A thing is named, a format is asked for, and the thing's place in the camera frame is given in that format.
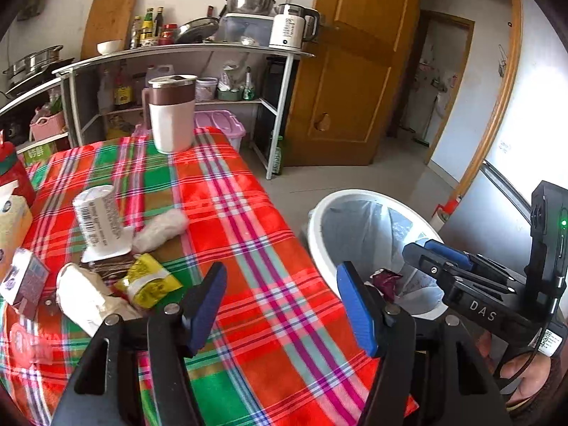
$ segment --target screw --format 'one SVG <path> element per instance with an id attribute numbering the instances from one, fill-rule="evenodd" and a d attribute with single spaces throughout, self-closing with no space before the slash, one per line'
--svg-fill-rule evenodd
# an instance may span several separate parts
<path id="1" fill-rule="evenodd" d="M 450 327 L 456 327 L 459 325 L 459 318 L 453 314 L 446 315 L 445 320 Z"/>
<path id="2" fill-rule="evenodd" d="M 167 315 L 177 314 L 180 311 L 180 305 L 176 303 L 166 304 L 164 312 Z"/>
<path id="3" fill-rule="evenodd" d="M 398 307 L 396 304 L 393 303 L 387 303 L 386 306 L 384 306 L 384 311 L 388 315 L 399 315 L 400 307 Z"/>
<path id="4" fill-rule="evenodd" d="M 107 318 L 104 319 L 104 323 L 109 327 L 116 325 L 120 321 L 120 317 L 118 314 L 110 314 Z"/>

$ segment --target door frame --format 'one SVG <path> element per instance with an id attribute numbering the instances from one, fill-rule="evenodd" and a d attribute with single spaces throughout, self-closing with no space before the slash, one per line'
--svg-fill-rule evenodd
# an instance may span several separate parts
<path id="1" fill-rule="evenodd" d="M 479 141 L 477 149 L 473 154 L 464 175 L 459 180 L 458 185 L 452 192 L 450 200 L 458 199 L 463 197 L 468 191 L 471 183 L 473 182 L 475 176 L 477 175 L 481 165 L 483 164 L 485 157 L 489 153 L 489 149 L 499 132 L 499 127 L 503 122 L 503 117 L 507 106 L 509 105 L 509 99 L 513 91 L 513 85 L 515 84 L 515 79 L 517 76 L 517 70 L 519 68 L 519 59 L 521 56 L 521 44 L 523 42 L 523 3 L 522 0 L 511 0 L 512 5 L 512 15 L 511 15 L 511 31 L 509 37 L 509 50 L 508 50 L 508 64 L 505 70 L 505 76 L 503 81 L 501 81 L 501 87 L 499 89 L 499 94 L 495 101 L 493 111 L 485 127 L 485 132 Z"/>
<path id="2" fill-rule="evenodd" d="M 434 139 L 430 143 L 428 152 L 424 156 L 424 164 L 428 165 L 428 163 L 430 163 L 432 155 L 434 154 L 434 151 L 436 150 L 436 146 L 438 145 L 439 139 L 442 137 L 442 133 L 444 133 L 444 128 L 448 124 L 448 120 L 450 119 L 450 115 L 452 114 L 452 109 L 454 108 L 455 99 L 458 96 L 459 87 L 461 86 L 462 79 L 464 78 L 465 68 L 468 64 L 469 51 L 471 49 L 471 41 L 473 39 L 473 29 L 475 27 L 475 22 L 469 19 L 465 19 L 463 17 L 458 17 L 436 11 L 427 11 L 424 9 L 420 13 L 425 14 L 428 17 L 429 26 L 430 26 L 430 21 L 434 20 L 438 22 L 443 22 L 445 24 L 452 24 L 461 28 L 465 28 L 468 31 L 468 38 L 466 39 L 464 53 L 462 54 L 462 61 L 461 64 L 459 65 L 458 78 L 452 89 L 452 94 L 450 95 L 450 99 L 448 100 L 448 103 L 446 105 L 442 121 L 440 122 L 439 127 L 436 130 Z"/>

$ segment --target white kettle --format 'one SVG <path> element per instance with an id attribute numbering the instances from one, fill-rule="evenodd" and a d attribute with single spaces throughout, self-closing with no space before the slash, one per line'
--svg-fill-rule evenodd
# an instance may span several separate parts
<path id="1" fill-rule="evenodd" d="M 300 51 L 302 42 L 312 41 L 319 32 L 320 14 L 315 9 L 304 8 L 296 4 L 284 3 L 274 8 L 277 12 L 272 25 L 272 48 L 285 48 Z M 314 18 L 311 35 L 305 37 L 306 16 Z"/>

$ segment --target cutting board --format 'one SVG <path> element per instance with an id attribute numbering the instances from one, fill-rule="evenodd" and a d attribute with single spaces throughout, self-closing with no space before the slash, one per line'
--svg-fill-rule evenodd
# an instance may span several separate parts
<path id="1" fill-rule="evenodd" d="M 132 10 L 136 0 L 93 0 L 84 26 L 81 59 L 99 56 L 97 45 L 104 41 L 122 40 L 126 48 Z"/>

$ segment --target gray floor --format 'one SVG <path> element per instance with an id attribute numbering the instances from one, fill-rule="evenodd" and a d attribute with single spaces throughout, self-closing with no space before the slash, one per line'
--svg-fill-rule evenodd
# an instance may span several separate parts
<path id="1" fill-rule="evenodd" d="M 243 143 L 241 155 L 297 235 L 308 212 L 328 194 L 341 189 L 384 193 L 430 220 L 438 203 L 444 204 L 452 188 L 424 165 L 427 148 L 412 141 L 386 138 L 369 166 L 302 166 L 284 168 L 266 180 L 266 170 Z"/>

